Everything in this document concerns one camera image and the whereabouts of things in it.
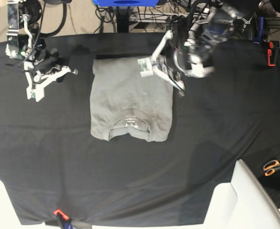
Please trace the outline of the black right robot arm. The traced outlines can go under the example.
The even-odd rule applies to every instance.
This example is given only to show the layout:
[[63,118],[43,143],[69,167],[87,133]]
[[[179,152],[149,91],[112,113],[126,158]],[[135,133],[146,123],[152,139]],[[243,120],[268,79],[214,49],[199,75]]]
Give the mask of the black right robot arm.
[[[56,49],[48,51],[45,38],[57,35],[65,25],[69,0],[10,0],[7,2],[8,31],[6,55],[16,64],[6,64],[30,74],[38,83],[63,70]],[[62,19],[57,29],[41,31],[46,5],[62,5]]]

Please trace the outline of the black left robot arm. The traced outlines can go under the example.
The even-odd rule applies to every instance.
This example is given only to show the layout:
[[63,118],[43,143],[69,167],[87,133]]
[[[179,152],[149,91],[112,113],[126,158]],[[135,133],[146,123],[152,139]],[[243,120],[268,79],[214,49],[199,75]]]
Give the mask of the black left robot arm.
[[208,76],[214,71],[215,48],[247,26],[254,33],[250,40],[266,53],[266,65],[276,65],[280,43],[268,37],[271,29],[280,31],[280,0],[194,0],[186,8],[187,16],[172,16],[169,30],[148,58],[153,75],[184,91],[181,77]]

